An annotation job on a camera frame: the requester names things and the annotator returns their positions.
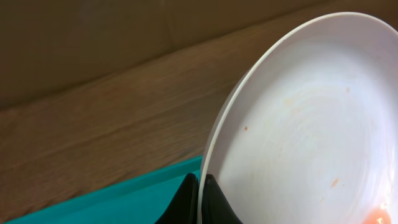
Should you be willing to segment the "white plate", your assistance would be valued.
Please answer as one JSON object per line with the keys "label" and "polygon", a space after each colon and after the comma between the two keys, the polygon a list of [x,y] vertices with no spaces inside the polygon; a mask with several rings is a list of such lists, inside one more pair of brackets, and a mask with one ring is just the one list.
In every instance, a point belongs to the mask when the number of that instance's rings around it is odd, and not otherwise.
{"label": "white plate", "polygon": [[225,101],[201,176],[243,223],[397,222],[397,31],[358,12],[281,37]]}

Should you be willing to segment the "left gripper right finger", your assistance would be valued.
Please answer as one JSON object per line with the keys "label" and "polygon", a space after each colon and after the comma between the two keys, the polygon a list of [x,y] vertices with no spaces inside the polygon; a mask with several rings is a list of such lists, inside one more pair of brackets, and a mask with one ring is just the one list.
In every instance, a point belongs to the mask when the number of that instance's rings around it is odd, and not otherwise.
{"label": "left gripper right finger", "polygon": [[213,175],[207,174],[201,203],[202,224],[242,224]]}

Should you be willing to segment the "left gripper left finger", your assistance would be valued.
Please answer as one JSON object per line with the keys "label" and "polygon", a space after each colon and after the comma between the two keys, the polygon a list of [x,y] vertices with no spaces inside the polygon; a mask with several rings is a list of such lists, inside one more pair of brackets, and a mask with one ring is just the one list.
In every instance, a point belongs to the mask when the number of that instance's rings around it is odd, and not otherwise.
{"label": "left gripper left finger", "polygon": [[155,224],[196,224],[198,189],[196,175],[187,174],[165,212]]}

